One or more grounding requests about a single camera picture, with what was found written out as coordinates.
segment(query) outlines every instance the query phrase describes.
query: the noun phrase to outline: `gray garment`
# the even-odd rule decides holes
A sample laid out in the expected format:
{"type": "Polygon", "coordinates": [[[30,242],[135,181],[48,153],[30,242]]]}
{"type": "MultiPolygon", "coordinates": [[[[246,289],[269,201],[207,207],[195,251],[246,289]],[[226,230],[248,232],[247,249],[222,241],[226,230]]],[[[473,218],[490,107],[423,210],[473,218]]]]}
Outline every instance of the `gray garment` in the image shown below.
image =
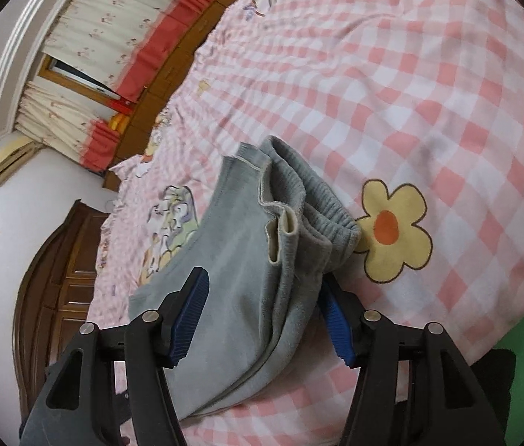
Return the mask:
{"type": "Polygon", "coordinates": [[[357,223],[303,158],[276,137],[224,158],[201,226],[129,302],[159,308],[194,266],[210,292],[187,357],[165,374],[178,418],[238,404],[289,363],[322,275],[355,249],[357,223]]]}

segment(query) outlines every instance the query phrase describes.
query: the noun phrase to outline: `pink checkered bedsheet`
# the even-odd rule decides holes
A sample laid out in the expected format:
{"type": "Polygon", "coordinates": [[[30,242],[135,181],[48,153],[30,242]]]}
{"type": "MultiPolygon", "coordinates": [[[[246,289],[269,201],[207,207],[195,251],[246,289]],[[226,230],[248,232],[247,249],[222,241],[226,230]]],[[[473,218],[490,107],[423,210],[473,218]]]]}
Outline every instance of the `pink checkered bedsheet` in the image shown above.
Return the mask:
{"type": "MultiPolygon", "coordinates": [[[[268,134],[360,219],[365,238],[338,277],[366,307],[415,327],[440,321],[469,362],[524,315],[524,9],[515,0],[239,0],[159,121],[152,157],[117,167],[123,183],[89,310],[100,327],[127,322],[128,296],[148,278],[153,207],[188,190],[200,218],[222,156],[268,134]]],[[[186,438],[334,444],[356,377],[315,317],[279,378],[188,420],[186,438]]]]}

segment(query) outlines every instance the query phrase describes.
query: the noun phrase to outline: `flower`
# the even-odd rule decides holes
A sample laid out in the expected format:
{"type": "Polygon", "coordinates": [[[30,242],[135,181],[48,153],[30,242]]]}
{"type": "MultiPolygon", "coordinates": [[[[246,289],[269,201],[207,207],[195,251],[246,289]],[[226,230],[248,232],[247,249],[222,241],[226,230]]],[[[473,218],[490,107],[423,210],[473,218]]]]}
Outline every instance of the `flower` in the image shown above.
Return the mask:
{"type": "Polygon", "coordinates": [[[357,221],[361,239],[355,253],[367,253],[365,273],[371,281],[388,283],[402,273],[424,268],[431,258],[433,241],[417,226],[427,213],[427,203],[416,186],[406,183],[389,195],[385,183],[369,180],[363,186],[363,209],[357,221]]]}

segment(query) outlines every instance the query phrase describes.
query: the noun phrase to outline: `floral curtain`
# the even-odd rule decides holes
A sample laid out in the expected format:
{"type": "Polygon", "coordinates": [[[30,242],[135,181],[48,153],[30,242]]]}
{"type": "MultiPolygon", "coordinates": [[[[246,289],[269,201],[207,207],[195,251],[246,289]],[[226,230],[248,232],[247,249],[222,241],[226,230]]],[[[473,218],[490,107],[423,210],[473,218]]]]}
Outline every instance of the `floral curtain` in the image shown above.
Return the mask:
{"type": "Polygon", "coordinates": [[[213,0],[71,0],[43,52],[136,102],[213,0]]]}
{"type": "Polygon", "coordinates": [[[119,142],[105,120],[33,82],[26,83],[14,127],[95,172],[108,167],[119,142]]]}

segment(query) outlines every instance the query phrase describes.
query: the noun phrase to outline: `bed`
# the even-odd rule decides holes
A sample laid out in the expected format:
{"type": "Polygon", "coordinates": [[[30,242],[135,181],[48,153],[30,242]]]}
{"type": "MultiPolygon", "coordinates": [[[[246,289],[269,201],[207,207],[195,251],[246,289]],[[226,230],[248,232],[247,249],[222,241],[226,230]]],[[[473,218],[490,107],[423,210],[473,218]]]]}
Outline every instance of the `bed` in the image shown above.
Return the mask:
{"type": "MultiPolygon", "coordinates": [[[[136,109],[130,129],[142,140],[120,146],[87,319],[127,322],[130,294],[197,232],[222,156],[271,133],[368,237],[338,272],[342,285],[396,323],[440,321],[469,362],[483,356],[524,316],[524,7],[237,0],[212,11],[222,17],[206,42],[172,77],[166,64],[169,85],[157,90],[157,77],[136,109]],[[376,227],[376,201],[400,224],[395,238],[376,227]],[[185,233],[162,245],[169,210],[185,233]]],[[[182,61],[181,42],[176,51],[182,61]]],[[[186,421],[184,433],[190,444],[334,444],[356,374],[314,318],[266,389],[186,421]]]]}

